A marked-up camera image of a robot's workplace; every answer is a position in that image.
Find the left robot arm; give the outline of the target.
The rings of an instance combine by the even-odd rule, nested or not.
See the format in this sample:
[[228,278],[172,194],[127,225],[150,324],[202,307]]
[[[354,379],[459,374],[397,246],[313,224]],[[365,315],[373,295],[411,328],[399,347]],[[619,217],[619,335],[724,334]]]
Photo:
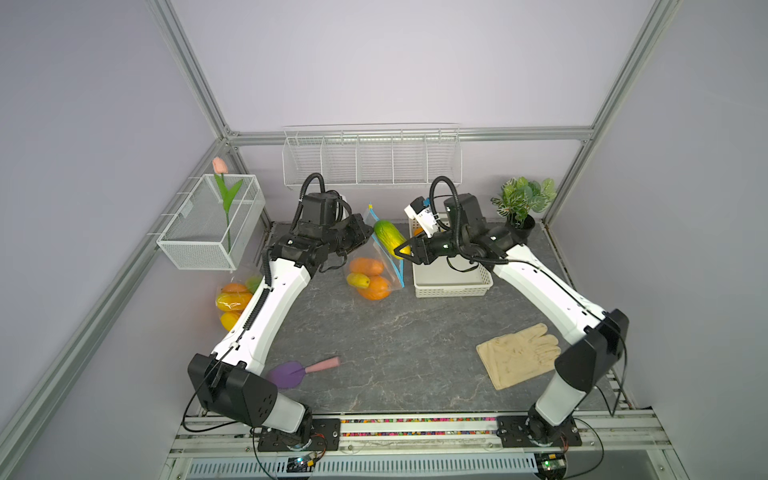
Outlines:
[[263,278],[241,318],[211,353],[190,361],[195,400],[235,423],[306,437],[310,410],[264,376],[268,353],[291,306],[328,258],[346,257],[372,233],[337,191],[303,194],[289,232],[266,248]]

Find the small yellow mango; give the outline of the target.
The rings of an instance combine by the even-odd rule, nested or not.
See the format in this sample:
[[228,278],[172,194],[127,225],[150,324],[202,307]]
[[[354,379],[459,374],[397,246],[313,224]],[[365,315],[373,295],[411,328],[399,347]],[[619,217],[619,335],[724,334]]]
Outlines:
[[362,273],[350,273],[346,277],[347,284],[356,289],[367,289],[371,278]]

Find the spare clear zip-top bag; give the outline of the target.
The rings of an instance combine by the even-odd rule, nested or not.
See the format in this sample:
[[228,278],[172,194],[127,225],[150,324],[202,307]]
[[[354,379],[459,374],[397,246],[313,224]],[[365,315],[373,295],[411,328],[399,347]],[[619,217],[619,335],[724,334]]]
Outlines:
[[356,249],[348,256],[348,261],[344,266],[345,276],[347,277],[347,275],[351,273],[349,271],[349,263],[354,258],[366,257],[366,258],[377,259],[382,261],[384,264],[384,272],[380,276],[386,278],[390,282],[391,294],[395,291],[403,289],[405,287],[404,260],[400,259],[399,257],[398,258],[392,257],[384,249],[384,247],[381,245],[381,243],[379,242],[379,240],[377,239],[374,233],[375,223],[378,220],[384,220],[384,219],[380,218],[376,214],[373,205],[369,204],[367,211],[363,215],[363,220],[367,226],[371,226],[373,228],[373,233],[370,239],[362,247]]

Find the purple pink scoop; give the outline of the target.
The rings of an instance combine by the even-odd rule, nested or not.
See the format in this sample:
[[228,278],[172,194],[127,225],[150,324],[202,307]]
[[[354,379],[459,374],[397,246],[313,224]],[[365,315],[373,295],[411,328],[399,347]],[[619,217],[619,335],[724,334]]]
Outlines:
[[331,370],[340,365],[339,357],[332,357],[309,366],[290,361],[271,369],[266,378],[278,389],[293,389],[299,386],[308,374]]

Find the yellow green mango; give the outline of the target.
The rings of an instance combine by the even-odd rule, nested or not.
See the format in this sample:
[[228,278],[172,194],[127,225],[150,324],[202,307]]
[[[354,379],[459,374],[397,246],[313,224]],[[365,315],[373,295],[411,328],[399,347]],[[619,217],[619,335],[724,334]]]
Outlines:
[[398,258],[396,249],[406,242],[405,237],[397,227],[387,220],[378,220],[374,225],[374,233],[384,249],[394,258]]

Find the black glossy plant pot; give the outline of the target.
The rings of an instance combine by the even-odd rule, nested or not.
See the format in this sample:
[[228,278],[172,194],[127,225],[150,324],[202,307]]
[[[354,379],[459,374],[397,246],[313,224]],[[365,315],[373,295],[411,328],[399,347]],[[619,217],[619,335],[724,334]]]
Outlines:
[[526,244],[536,225],[536,221],[531,215],[527,215],[524,220],[520,220],[514,214],[507,218],[506,225],[516,243]]

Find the green artificial plant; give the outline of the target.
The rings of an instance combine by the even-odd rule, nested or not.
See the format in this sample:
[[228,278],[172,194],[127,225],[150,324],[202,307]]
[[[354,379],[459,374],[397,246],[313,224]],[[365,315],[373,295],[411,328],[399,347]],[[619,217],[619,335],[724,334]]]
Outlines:
[[557,190],[553,179],[528,180],[525,177],[511,178],[501,187],[500,193],[491,198],[497,213],[504,217],[516,214],[524,220],[531,212],[544,212],[556,199]]

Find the beige work glove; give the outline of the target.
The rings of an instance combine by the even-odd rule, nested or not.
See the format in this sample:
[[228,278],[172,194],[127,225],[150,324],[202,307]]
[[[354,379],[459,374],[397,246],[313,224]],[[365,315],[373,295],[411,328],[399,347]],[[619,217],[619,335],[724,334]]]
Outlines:
[[483,342],[476,352],[493,387],[500,391],[552,371],[561,348],[548,327],[539,323]]

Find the white mesh wall basket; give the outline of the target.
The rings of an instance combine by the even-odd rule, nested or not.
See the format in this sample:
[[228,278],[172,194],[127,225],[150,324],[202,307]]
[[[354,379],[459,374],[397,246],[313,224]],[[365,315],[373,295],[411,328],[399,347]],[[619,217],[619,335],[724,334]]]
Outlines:
[[204,174],[182,194],[182,203],[156,236],[156,245],[179,270],[235,271],[260,220],[265,198],[254,175],[228,174],[227,185],[243,184],[231,210],[232,249],[215,174]]

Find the clear zip-top bag blue zipper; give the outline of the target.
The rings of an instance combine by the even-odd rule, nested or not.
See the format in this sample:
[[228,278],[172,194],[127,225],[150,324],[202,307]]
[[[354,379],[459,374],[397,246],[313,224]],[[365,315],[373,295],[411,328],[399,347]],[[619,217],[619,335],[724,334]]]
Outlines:
[[261,273],[246,270],[235,273],[221,286],[215,297],[215,307],[223,328],[230,332],[240,320],[263,279]]

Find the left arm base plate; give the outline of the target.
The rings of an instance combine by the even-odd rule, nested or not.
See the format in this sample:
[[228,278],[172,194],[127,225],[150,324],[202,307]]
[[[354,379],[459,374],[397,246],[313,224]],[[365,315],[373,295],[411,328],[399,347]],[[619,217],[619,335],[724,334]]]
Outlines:
[[257,443],[259,452],[337,451],[341,440],[338,417],[313,418],[294,433],[271,429],[262,433]]

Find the large orange mango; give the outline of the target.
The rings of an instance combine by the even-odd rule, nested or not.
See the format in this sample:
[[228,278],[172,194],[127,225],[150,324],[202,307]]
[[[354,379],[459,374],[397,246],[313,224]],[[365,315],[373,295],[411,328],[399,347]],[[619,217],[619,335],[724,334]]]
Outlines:
[[221,288],[222,293],[249,293],[248,287],[241,283],[229,283]]

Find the pink artificial tulip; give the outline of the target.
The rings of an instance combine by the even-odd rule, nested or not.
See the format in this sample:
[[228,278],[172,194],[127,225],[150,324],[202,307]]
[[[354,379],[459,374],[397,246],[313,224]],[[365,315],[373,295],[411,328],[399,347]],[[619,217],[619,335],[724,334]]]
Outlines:
[[225,161],[220,157],[215,157],[212,160],[212,167],[215,174],[215,181],[222,199],[222,208],[226,220],[227,251],[230,252],[232,249],[230,210],[235,198],[240,192],[243,180],[239,179],[231,186],[228,186],[226,176],[229,174],[229,169]]

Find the orange mango top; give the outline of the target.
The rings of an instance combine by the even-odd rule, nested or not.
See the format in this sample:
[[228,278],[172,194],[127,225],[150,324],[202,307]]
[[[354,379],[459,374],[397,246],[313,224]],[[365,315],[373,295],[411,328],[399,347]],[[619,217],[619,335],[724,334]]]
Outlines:
[[349,271],[368,277],[380,276],[384,272],[384,264],[377,259],[357,257],[349,263]]

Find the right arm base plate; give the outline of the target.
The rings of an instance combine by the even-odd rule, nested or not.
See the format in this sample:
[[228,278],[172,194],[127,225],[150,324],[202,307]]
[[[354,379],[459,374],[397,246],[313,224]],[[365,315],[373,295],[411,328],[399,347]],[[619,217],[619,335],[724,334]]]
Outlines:
[[527,414],[497,417],[497,437],[503,448],[525,447],[578,447],[582,445],[581,435],[575,419],[568,416],[564,422],[552,426],[545,420]]

